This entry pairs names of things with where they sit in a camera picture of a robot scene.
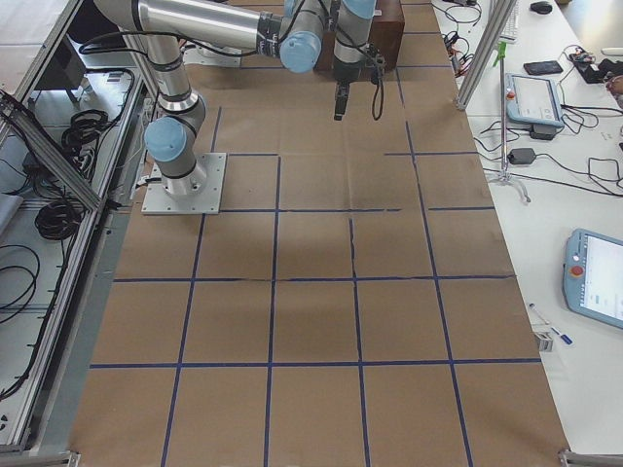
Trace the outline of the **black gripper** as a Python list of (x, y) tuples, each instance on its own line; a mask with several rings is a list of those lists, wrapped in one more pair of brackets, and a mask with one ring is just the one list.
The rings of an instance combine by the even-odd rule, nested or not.
[(333, 78), (336, 82), (334, 120), (341, 121), (346, 114), (348, 105), (348, 86), (359, 80), (364, 61), (342, 62), (334, 61), (332, 67)]

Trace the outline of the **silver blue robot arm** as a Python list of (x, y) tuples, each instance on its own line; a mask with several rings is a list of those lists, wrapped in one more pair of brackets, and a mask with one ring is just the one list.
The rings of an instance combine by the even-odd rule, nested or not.
[(218, 192), (223, 180), (222, 171), (194, 151), (206, 104), (190, 84), (187, 63), (237, 66), (259, 55), (279, 60), (293, 73), (307, 73), (332, 32), (335, 120), (345, 116), (350, 86), (364, 69), (376, 88), (372, 117), (379, 120), (383, 114), (385, 60), (369, 41), (373, 1), (286, 1), (281, 14), (226, 1), (98, 1), (95, 6), (118, 27), (156, 89), (163, 114), (147, 126), (144, 141), (169, 200)]

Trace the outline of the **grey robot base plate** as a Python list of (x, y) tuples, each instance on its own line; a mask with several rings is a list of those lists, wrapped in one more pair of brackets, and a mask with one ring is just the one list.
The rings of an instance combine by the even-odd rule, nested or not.
[(218, 214), (226, 172), (226, 153), (197, 156), (193, 172), (180, 179), (162, 175), (154, 163), (142, 202), (145, 215)]

